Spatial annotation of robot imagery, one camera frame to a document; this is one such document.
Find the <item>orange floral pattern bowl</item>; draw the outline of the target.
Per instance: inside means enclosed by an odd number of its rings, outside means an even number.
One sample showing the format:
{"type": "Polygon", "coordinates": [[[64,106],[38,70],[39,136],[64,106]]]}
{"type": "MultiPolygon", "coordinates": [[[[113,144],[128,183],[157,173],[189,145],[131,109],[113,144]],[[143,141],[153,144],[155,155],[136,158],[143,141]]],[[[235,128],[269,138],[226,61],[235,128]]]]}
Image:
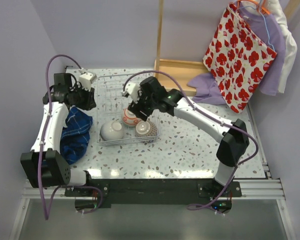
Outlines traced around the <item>orange floral pattern bowl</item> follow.
{"type": "Polygon", "coordinates": [[[140,118],[136,117],[136,115],[127,108],[123,109],[121,119],[122,122],[129,128],[135,127],[141,121],[140,118]]]}

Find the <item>brown lattice pattern bowl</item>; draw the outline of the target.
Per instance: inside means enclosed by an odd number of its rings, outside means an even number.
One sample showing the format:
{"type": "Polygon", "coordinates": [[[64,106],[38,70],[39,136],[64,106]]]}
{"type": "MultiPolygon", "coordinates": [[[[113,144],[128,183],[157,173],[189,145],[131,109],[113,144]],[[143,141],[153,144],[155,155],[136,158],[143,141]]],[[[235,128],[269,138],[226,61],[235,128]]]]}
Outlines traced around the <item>brown lattice pattern bowl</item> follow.
{"type": "Polygon", "coordinates": [[[135,126],[134,135],[141,138],[143,143],[153,143],[158,136],[158,129],[152,121],[142,120],[135,126]]]}

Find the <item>white wire dish rack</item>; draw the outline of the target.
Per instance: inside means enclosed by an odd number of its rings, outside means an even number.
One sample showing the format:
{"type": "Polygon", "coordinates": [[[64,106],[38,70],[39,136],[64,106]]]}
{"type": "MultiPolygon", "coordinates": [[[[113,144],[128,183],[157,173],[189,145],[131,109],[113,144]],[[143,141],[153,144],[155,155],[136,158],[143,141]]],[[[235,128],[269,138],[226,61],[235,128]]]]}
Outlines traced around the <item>white wire dish rack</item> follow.
{"type": "Polygon", "coordinates": [[[122,113],[131,103],[131,99],[122,96],[123,85],[132,74],[114,74],[98,77],[96,86],[95,101],[96,109],[96,129],[98,142],[105,147],[153,143],[161,134],[161,124],[158,111],[155,110],[148,121],[154,124],[154,131],[149,136],[136,136],[136,130],[132,126],[123,123],[122,113]],[[118,121],[122,125],[123,138],[116,140],[105,140],[101,137],[101,127],[110,121],[118,121]]]}

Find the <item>plain white bowl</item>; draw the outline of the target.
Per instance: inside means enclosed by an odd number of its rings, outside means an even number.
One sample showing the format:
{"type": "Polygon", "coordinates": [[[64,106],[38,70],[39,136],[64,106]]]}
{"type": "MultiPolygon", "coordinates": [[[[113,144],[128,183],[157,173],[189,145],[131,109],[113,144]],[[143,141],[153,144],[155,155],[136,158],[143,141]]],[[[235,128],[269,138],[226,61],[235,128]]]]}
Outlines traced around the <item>plain white bowl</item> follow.
{"type": "Polygon", "coordinates": [[[104,141],[121,140],[124,137],[124,129],[119,121],[105,122],[100,128],[100,137],[104,141]]]}

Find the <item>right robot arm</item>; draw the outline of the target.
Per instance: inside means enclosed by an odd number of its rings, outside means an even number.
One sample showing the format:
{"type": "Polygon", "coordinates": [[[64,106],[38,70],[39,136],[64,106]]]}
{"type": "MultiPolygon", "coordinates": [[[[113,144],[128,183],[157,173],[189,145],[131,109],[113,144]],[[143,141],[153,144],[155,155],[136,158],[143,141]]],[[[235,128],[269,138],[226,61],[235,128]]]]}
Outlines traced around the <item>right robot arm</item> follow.
{"type": "Polygon", "coordinates": [[[122,95],[131,97],[128,110],[143,121],[158,110],[185,120],[210,135],[219,144],[216,152],[219,166],[213,178],[213,192],[223,197],[231,190],[228,180],[233,179],[235,166],[250,144],[244,121],[219,117],[190,101],[180,90],[167,91],[153,76],[141,83],[125,83],[122,95]]]}

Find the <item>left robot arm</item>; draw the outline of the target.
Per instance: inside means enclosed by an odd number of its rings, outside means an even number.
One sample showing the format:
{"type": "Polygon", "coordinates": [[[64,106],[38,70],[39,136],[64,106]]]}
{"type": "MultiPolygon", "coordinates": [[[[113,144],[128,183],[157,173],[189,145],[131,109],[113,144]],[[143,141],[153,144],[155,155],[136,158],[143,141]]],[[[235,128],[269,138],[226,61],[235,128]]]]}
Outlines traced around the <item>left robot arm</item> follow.
{"type": "Polygon", "coordinates": [[[53,78],[54,84],[48,86],[42,98],[43,118],[38,135],[30,151],[21,154],[20,163],[33,188],[76,186],[78,193],[89,196],[94,190],[89,173],[72,170],[60,148],[70,109],[89,111],[96,107],[92,83],[97,76],[92,72],[81,72],[78,77],[56,73],[53,78]]]}

